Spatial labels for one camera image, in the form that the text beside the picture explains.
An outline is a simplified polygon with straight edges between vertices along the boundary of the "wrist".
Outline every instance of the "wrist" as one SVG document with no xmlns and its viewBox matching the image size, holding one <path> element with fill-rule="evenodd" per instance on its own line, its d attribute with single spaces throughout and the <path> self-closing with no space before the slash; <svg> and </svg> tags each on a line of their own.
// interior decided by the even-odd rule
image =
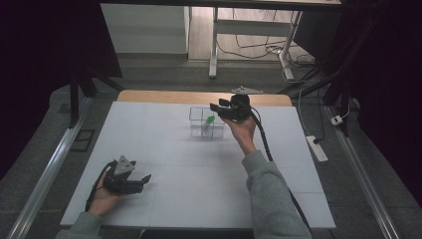
<svg viewBox="0 0 422 239">
<path fill-rule="evenodd" d="M 257 149 L 255 148 L 255 145 L 252 142 L 248 142 L 248 143 L 242 143 L 240 145 L 240 147 L 242 148 L 243 153 L 245 154 L 245 156 L 247 156 L 248 154 L 256 151 Z"/>
</svg>

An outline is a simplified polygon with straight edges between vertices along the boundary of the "white table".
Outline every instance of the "white table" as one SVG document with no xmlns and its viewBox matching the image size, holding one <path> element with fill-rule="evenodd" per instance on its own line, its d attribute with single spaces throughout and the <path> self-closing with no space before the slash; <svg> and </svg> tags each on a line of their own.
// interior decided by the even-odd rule
<svg viewBox="0 0 422 239">
<path fill-rule="evenodd" d="M 190 104 L 113 103 L 62 219 L 84 210 L 102 168 L 122 154 L 136 160 L 129 179 L 152 174 L 140 194 L 121 201 L 104 225 L 141 228 L 251 228 L 242 151 L 225 125 L 221 139 L 190 134 Z M 312 228 L 335 227 L 298 114 L 292 107 L 257 107 L 274 161 Z M 258 148 L 264 149 L 260 134 Z"/>
</svg>

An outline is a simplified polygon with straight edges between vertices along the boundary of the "white wall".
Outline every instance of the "white wall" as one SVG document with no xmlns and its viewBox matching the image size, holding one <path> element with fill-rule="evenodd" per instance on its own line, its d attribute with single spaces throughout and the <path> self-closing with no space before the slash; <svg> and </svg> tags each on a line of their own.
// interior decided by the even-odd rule
<svg viewBox="0 0 422 239">
<path fill-rule="evenodd" d="M 117 53 L 187 53 L 187 7 L 102 4 L 102 9 Z"/>
</svg>

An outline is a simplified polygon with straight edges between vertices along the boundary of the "metal frame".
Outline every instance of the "metal frame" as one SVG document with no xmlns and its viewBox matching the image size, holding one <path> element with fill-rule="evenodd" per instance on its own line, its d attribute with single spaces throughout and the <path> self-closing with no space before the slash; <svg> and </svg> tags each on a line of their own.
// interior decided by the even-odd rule
<svg viewBox="0 0 422 239">
<path fill-rule="evenodd" d="M 325 112 L 329 119 L 334 117 L 334 114 L 332 113 L 332 107 L 325 107 Z M 379 227 L 381 228 L 384 237 L 388 239 L 400 238 L 395 225 L 390 215 L 388 214 L 387 209 L 385 208 L 384 203 L 376 192 L 376 189 L 373 186 L 372 181 L 366 172 L 364 165 L 360 161 L 360 158 L 357 155 L 350 139 L 344 136 L 342 130 L 339 127 L 335 128 L 335 134 L 337 135 L 338 141 L 340 142 L 347 156 L 350 166 L 356 175 L 357 181 L 359 182 L 369 205 L 374 211 L 375 218 L 378 221 Z"/>
<path fill-rule="evenodd" d="M 212 47 L 210 57 L 210 68 L 208 77 L 215 79 L 217 77 L 217 35 L 231 34 L 231 35 L 249 35 L 249 36 L 273 36 L 286 37 L 286 44 L 282 52 L 278 54 L 280 62 L 283 66 L 283 71 L 287 80 L 293 80 L 292 70 L 286 57 L 289 48 L 295 36 L 298 22 L 301 14 L 297 13 L 292 23 L 279 22 L 257 22 L 257 21 L 242 21 L 242 20 L 218 20 L 218 8 L 214 8 L 213 33 L 212 33 Z"/>
<path fill-rule="evenodd" d="M 44 199 L 47 196 L 56 176 L 65 160 L 72 142 L 78 134 L 78 131 L 81 128 L 81 125 L 85 121 L 89 108 L 94 99 L 84 98 L 81 108 L 80 116 L 75 122 L 73 128 L 68 128 L 62 137 L 62 140 L 59 142 L 55 152 L 53 153 L 49 163 L 46 166 L 43 174 L 37 182 L 37 185 L 34 187 L 31 195 L 29 196 L 24 208 L 19 214 L 18 219 L 12 227 L 12 230 L 7 236 L 8 239 L 18 239 L 25 238 L 29 229 L 31 228 L 32 223 L 34 222 L 35 217 L 37 216 L 38 211 L 41 208 L 41 205 L 44 202 Z"/>
</svg>

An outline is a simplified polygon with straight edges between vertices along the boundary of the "clear plastic box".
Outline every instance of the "clear plastic box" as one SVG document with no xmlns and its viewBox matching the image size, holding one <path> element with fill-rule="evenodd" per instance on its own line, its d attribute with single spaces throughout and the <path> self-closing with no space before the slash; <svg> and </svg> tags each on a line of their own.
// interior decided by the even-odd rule
<svg viewBox="0 0 422 239">
<path fill-rule="evenodd" d="M 192 107 L 189 113 L 191 136 L 222 138 L 224 122 L 209 108 Z"/>
</svg>

